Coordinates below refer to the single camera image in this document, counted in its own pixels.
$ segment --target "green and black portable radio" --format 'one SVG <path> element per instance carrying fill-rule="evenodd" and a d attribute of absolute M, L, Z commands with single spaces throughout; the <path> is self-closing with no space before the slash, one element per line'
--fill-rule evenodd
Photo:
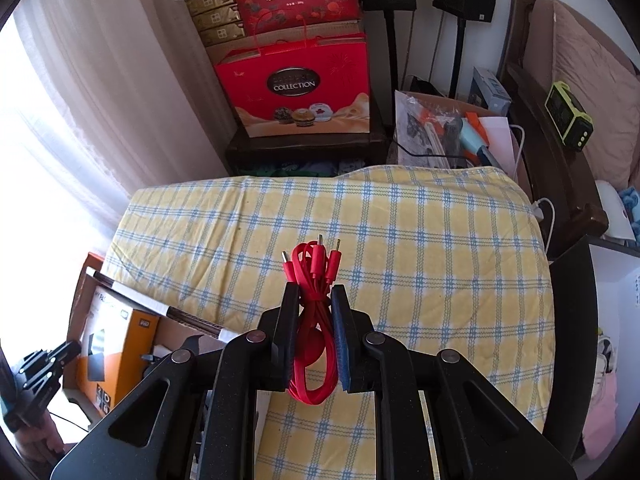
<path fill-rule="evenodd" d="M 581 152 L 593 133 L 593 120 L 584 111 L 580 101 L 569 91 L 569 85 L 556 81 L 551 85 L 545 101 L 562 143 Z"/>

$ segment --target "speaker stand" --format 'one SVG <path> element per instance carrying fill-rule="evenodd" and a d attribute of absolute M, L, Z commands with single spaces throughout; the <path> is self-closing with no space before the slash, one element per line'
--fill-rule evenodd
<path fill-rule="evenodd" d="M 398 90 L 398 48 L 396 46 L 396 16 L 393 10 L 384 10 L 386 44 L 389 49 L 389 75 L 391 78 L 391 123 L 396 124 L 396 90 Z"/>
<path fill-rule="evenodd" d="M 449 99 L 456 98 L 458 90 L 458 76 L 460 75 L 460 62 L 462 62 L 462 47 L 465 44 L 466 20 L 458 18 L 458 33 L 456 35 L 456 53 L 453 57 L 453 70 L 451 72 L 451 86 L 449 87 Z"/>

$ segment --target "oval logo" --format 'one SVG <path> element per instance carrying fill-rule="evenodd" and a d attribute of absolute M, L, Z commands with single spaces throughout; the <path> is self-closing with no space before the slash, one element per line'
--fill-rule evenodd
<path fill-rule="evenodd" d="M 320 76 L 310 68 L 283 68 L 267 78 L 269 90 L 278 95 L 289 97 L 308 94 L 319 85 Z"/>

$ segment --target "white cable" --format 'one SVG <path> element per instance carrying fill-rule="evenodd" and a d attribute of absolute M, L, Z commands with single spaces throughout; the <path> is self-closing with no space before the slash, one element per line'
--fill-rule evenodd
<path fill-rule="evenodd" d="M 551 241 L 551 235 L 554 232 L 554 224 L 556 223 L 556 208 L 554 207 L 554 203 L 551 202 L 547 197 L 543 196 L 536 200 L 532 206 L 540 207 L 540 202 L 547 202 L 551 206 L 551 227 L 549 228 L 549 235 L 546 237 L 546 245 L 545 245 L 545 254 L 549 250 L 549 242 Z"/>
<path fill-rule="evenodd" d="M 518 164 L 520 163 L 520 157 L 522 156 L 522 149 L 524 147 L 524 128 L 522 126 L 518 126 L 517 124 L 510 124 L 510 128 L 517 128 L 522 133 L 522 138 L 520 139 L 520 146 L 518 147 L 518 155 L 516 156 L 516 166 L 513 168 L 513 174 L 511 175 L 511 179 L 516 182 L 516 175 L 518 174 Z"/>

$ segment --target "gray box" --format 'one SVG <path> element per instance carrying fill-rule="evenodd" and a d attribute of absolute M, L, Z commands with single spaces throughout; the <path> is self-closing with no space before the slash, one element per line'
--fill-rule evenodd
<path fill-rule="evenodd" d="M 506 116 L 511 98 L 495 75 L 485 68 L 474 67 L 468 102 L 491 110 L 495 114 Z"/>

